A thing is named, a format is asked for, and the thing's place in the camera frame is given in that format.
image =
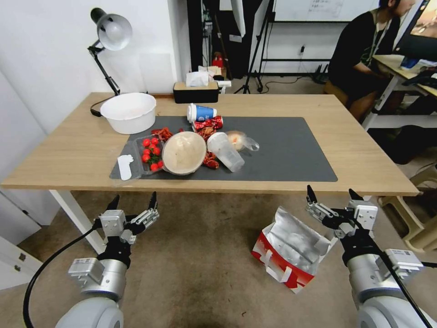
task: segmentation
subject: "gray desk mat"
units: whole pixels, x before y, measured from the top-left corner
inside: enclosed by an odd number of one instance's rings
[[[129,142],[151,134],[151,130],[168,127],[175,133],[180,128],[192,131],[186,117],[157,116],[153,127],[132,134],[120,155],[129,154]],[[234,181],[323,181],[335,182],[337,176],[320,149],[313,133],[303,118],[284,117],[225,117],[221,132],[238,130],[259,143],[259,151],[243,150],[243,168],[231,173],[223,164],[217,170],[201,166],[190,175],[177,176],[165,171],[144,175],[141,179],[188,179]],[[135,176],[134,165],[131,165]],[[120,179],[117,160],[110,178]]]

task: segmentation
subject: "wooden table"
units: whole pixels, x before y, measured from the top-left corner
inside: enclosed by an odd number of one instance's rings
[[[303,117],[338,177],[337,182],[196,181],[141,179],[121,184],[109,174],[128,136],[114,132],[90,106],[108,93],[92,93],[15,171],[4,188],[49,189],[81,232],[90,229],[70,190],[171,191],[207,193],[347,192],[361,195],[417,195],[418,190],[344,106],[332,95],[220,95],[214,104],[224,117]],[[158,99],[157,115],[186,115],[187,105]],[[103,250],[97,233],[88,236]]]
[[[402,86],[401,84],[420,73],[420,64],[415,65],[411,70],[401,69],[401,62],[404,56],[401,55],[375,55],[373,59],[378,63],[382,71],[389,72],[393,78],[381,95],[375,109],[366,117],[363,128],[367,131],[370,128],[401,128],[405,125],[417,125],[423,128],[437,128],[437,115],[379,115],[387,99],[396,90],[414,90],[424,96],[432,95],[437,97],[437,89],[426,87],[421,84]]]

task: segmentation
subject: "blue paper cup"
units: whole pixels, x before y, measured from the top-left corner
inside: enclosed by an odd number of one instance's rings
[[[203,122],[207,119],[217,116],[217,109],[199,106],[196,104],[189,104],[187,109],[187,120],[192,123],[194,121]]]

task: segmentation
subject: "white cabinet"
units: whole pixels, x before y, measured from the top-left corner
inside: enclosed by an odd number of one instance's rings
[[[0,290],[28,283],[41,262],[0,237]]]
[[[2,181],[46,134],[1,72],[0,113]],[[58,210],[58,203],[47,190],[0,188],[0,236],[17,244],[35,233],[40,228],[38,224],[50,224]]]

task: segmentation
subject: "white plastic basin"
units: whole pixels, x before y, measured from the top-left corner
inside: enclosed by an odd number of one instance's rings
[[[125,93],[104,102],[100,113],[118,133],[134,134],[155,123],[156,99],[146,93]]]

